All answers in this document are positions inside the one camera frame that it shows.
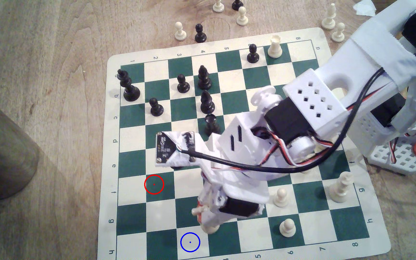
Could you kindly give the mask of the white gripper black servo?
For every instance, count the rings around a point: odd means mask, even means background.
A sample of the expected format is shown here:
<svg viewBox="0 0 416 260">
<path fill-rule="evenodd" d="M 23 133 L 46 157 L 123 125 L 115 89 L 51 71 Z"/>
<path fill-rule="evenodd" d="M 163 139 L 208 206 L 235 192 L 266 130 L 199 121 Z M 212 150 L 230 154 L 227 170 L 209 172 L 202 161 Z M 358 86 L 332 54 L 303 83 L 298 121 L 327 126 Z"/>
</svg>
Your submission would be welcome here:
<svg viewBox="0 0 416 260">
<path fill-rule="evenodd" d="M 206 143 L 195 133 L 195 151 L 239 164 L 263 168 L 291 169 L 290 156 L 280 150 L 283 146 L 274 137 L 260 112 L 243 112 L 235 116 L 222 134 L 211 133 Z M 201 228 L 219 228 L 233 218 L 261 215 L 269 201 L 267 181 L 286 174 L 271 171 L 246 170 L 206 159 L 197 158 L 205 181 L 198 196 L 199 204 L 192 209 Z"/>
</svg>

